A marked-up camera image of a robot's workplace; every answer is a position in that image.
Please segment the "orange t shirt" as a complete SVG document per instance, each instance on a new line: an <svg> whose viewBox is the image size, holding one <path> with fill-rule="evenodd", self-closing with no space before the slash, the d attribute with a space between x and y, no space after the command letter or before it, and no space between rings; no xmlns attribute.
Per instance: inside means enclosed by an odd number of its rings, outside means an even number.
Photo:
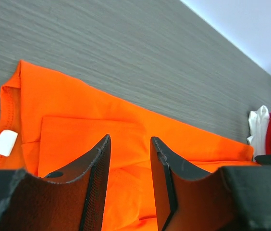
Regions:
<svg viewBox="0 0 271 231"><path fill-rule="evenodd" d="M102 228L157 229L150 139L213 172L252 164L253 148L160 115L102 92L79 79L21 60L0 89L0 134L17 133L0 169L25 167L44 177L111 137L111 161Z"/></svg>

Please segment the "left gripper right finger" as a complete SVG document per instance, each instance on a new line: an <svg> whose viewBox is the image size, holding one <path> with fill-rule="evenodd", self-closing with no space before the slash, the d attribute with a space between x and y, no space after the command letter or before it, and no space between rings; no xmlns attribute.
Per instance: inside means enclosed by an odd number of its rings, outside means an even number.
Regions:
<svg viewBox="0 0 271 231"><path fill-rule="evenodd" d="M271 165L223 166L209 173L150 141L160 231L271 231Z"/></svg>

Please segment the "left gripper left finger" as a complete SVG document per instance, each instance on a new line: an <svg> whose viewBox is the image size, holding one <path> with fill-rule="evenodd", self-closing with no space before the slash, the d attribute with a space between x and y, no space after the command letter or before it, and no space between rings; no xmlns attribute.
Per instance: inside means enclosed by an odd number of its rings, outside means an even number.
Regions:
<svg viewBox="0 0 271 231"><path fill-rule="evenodd" d="M90 151L40 178L0 170L0 231L99 231L111 157L104 136Z"/></svg>

